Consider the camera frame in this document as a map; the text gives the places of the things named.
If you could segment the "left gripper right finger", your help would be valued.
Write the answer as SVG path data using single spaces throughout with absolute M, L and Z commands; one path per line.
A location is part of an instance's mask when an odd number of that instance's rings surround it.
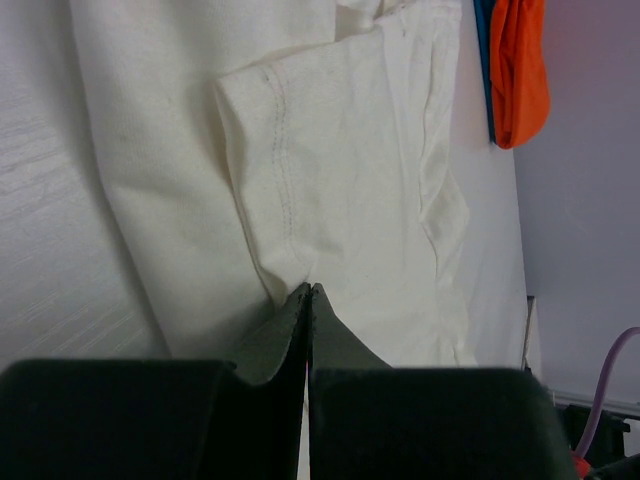
M 510 368 L 393 368 L 335 314 L 309 303 L 314 479 L 573 479 L 551 400 Z

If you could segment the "white t shirt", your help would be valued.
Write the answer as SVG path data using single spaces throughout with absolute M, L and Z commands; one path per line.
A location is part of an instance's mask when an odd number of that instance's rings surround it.
M 470 365 L 458 1 L 74 1 L 101 181 L 175 357 L 303 283 L 398 366 Z

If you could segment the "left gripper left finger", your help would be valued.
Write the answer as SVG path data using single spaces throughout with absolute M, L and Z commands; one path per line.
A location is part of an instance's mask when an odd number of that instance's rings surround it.
M 17 362 L 1 376 L 5 479 L 292 479 L 310 288 L 228 360 Z

